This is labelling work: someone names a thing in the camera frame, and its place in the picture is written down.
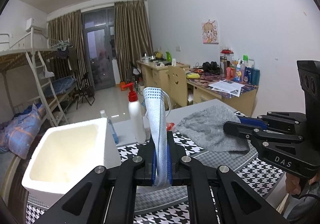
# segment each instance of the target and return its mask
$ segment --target human hand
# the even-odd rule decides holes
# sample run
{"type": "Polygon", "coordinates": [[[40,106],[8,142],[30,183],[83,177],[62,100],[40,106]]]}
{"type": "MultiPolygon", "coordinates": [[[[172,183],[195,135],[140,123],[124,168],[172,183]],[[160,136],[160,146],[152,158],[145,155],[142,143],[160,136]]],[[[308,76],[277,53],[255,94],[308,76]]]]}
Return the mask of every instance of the human hand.
{"type": "MultiPolygon", "coordinates": [[[[300,178],[296,177],[290,173],[286,173],[286,180],[285,180],[285,190],[287,193],[295,195],[301,193],[301,187],[300,187],[300,178]]],[[[320,181],[320,171],[314,176],[312,179],[310,179],[308,182],[309,184],[313,184],[317,181],[320,181]]]]}

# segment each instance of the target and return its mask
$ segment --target silver bolt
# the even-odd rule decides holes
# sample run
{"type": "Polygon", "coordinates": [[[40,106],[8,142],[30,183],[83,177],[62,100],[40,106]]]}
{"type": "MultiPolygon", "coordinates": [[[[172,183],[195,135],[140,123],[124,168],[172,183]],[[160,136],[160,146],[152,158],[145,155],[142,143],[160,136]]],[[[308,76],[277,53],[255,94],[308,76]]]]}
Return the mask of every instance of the silver bolt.
{"type": "Polygon", "coordinates": [[[142,161],[142,157],[137,155],[132,158],[132,161],[134,161],[135,163],[140,163],[142,161]]]}
{"type": "Polygon", "coordinates": [[[185,163],[189,163],[189,162],[191,161],[191,157],[185,155],[185,156],[181,157],[181,160],[182,160],[183,162],[185,162],[185,163]]]}
{"type": "Polygon", "coordinates": [[[229,167],[226,165],[222,165],[219,167],[220,172],[226,173],[229,171],[229,167]]]}
{"type": "Polygon", "coordinates": [[[94,171],[96,173],[102,173],[102,172],[104,172],[104,167],[103,166],[97,166],[96,168],[94,168],[94,171]]]}

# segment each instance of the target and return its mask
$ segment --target door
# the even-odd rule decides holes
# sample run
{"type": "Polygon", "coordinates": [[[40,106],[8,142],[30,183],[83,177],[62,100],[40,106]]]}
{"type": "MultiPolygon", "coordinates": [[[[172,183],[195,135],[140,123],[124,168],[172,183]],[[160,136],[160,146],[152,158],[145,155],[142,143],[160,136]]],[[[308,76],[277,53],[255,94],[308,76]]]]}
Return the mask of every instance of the door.
{"type": "Polygon", "coordinates": [[[112,60],[113,12],[98,9],[83,13],[84,45],[90,82],[95,90],[116,85],[112,60]]]}
{"type": "Polygon", "coordinates": [[[91,81],[96,90],[116,85],[112,66],[112,51],[107,48],[105,28],[95,28],[86,32],[88,63],[91,69],[91,81]]]}

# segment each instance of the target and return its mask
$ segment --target brown curtain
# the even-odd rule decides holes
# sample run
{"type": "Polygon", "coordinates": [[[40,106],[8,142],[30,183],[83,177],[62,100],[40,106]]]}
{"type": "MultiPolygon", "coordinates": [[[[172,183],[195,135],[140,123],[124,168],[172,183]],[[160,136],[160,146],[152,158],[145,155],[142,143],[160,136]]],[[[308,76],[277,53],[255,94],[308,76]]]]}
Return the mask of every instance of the brown curtain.
{"type": "Polygon", "coordinates": [[[143,53],[152,55],[152,42],[144,1],[115,3],[115,41],[121,81],[127,79],[130,61],[136,61],[143,53]]]}
{"type": "MultiPolygon", "coordinates": [[[[70,40],[70,44],[76,48],[78,54],[78,70],[75,73],[78,83],[86,73],[84,61],[84,41],[82,32],[81,11],[75,11],[64,16],[49,21],[48,36],[50,39],[66,41],[70,40]]],[[[72,74],[69,70],[68,59],[54,57],[50,65],[55,78],[63,78],[72,74]]]]}

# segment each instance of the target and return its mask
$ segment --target cartoon girl painting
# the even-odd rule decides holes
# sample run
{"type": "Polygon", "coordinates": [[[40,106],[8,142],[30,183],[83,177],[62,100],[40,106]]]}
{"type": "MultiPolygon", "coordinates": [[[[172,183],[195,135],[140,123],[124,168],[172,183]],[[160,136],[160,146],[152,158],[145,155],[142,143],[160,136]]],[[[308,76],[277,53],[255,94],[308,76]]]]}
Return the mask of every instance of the cartoon girl painting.
{"type": "Polygon", "coordinates": [[[207,23],[202,23],[202,39],[203,43],[218,43],[218,29],[217,29],[217,22],[214,20],[207,23]]]}

